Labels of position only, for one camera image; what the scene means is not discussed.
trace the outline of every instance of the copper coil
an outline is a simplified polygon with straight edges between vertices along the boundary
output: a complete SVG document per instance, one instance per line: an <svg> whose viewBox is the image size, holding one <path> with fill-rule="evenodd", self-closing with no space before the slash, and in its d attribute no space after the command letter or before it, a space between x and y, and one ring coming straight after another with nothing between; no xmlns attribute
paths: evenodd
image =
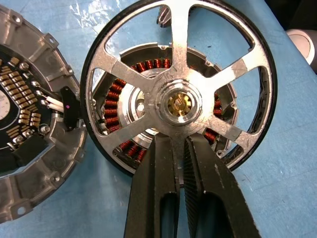
<svg viewBox="0 0 317 238"><path fill-rule="evenodd" d="M112 100L105 100L105 107L116 107L118 102Z"/></svg>
<svg viewBox="0 0 317 238"><path fill-rule="evenodd" d="M119 130L120 129L120 126L119 125L113 125L113 126L109 126L108 127L108 130L110 132L114 132L115 130Z"/></svg>
<svg viewBox="0 0 317 238"><path fill-rule="evenodd" d="M221 101L220 100L216 100L215 102L214 102L214 107L215 108L218 108L218 107L220 107L221 106Z"/></svg>
<svg viewBox="0 0 317 238"><path fill-rule="evenodd" d="M110 90L113 90L117 93L121 93L122 89L123 89L123 87L120 86L119 84L116 84L116 83L113 83L110 87Z"/></svg>
<svg viewBox="0 0 317 238"><path fill-rule="evenodd" d="M115 93L115 92L112 92L112 91L110 91L110 92L108 92L108 94L107 94L107 97L109 97L109 98L113 98L113 99L119 99L119 94L118 93Z"/></svg>
<svg viewBox="0 0 317 238"><path fill-rule="evenodd" d="M222 115L222 109L214 109L213 110L213 114L215 114L216 116L221 116Z"/></svg>
<svg viewBox="0 0 317 238"><path fill-rule="evenodd" d="M128 140L126 142L123 142L122 144L119 145L120 149L123 151L125 150L126 148L129 147L129 145L131 145L132 141L131 140Z"/></svg>
<svg viewBox="0 0 317 238"><path fill-rule="evenodd" d="M138 71L135 65L132 65L131 68L134 69L135 71Z"/></svg>
<svg viewBox="0 0 317 238"><path fill-rule="evenodd" d="M140 150L140 152L139 152L139 154L138 154L138 158L137 158L137 161L138 161L138 162L142 162L143 157L145 156L146 151L147 151L146 149L141 149L141 150Z"/></svg>
<svg viewBox="0 0 317 238"><path fill-rule="evenodd" d="M127 155L130 156L130 157L134 156L135 153L137 152L138 148L139 148L138 145L133 145L133 146L129 149L129 151L127 152Z"/></svg>
<svg viewBox="0 0 317 238"><path fill-rule="evenodd" d="M163 68L170 68L170 61L169 61L169 59L164 59L164 61L163 61Z"/></svg>
<svg viewBox="0 0 317 238"><path fill-rule="evenodd" d="M215 143L217 136L211 132L206 131L204 134L204 137L207 138L207 140L211 141L212 143Z"/></svg>
<svg viewBox="0 0 317 238"><path fill-rule="evenodd" d="M155 59L154 66L155 68L162 68L162 61L160 59Z"/></svg>
<svg viewBox="0 0 317 238"><path fill-rule="evenodd" d="M118 117L105 118L105 122L107 125L117 124L117 123L119 123L119 118Z"/></svg>
<svg viewBox="0 0 317 238"><path fill-rule="evenodd" d="M147 66L147 69L152 69L152 68L154 68L154 65L153 65L152 60L146 60L146 61L145 61L145 64L146 64L146 66Z"/></svg>
<svg viewBox="0 0 317 238"><path fill-rule="evenodd" d="M147 70L147 68L145 68L145 64L143 62L137 63L137 69L140 73Z"/></svg>
<svg viewBox="0 0 317 238"><path fill-rule="evenodd" d="M115 116L118 114L117 108L107 108L104 111L105 116Z"/></svg>
<svg viewBox="0 0 317 238"><path fill-rule="evenodd" d="M124 81L124 80L122 80L122 79L119 79L119 78L117 78L117 79L115 80L115 82L118 83L118 84L120 84L122 87L124 87L124 86L127 84L126 81Z"/></svg>

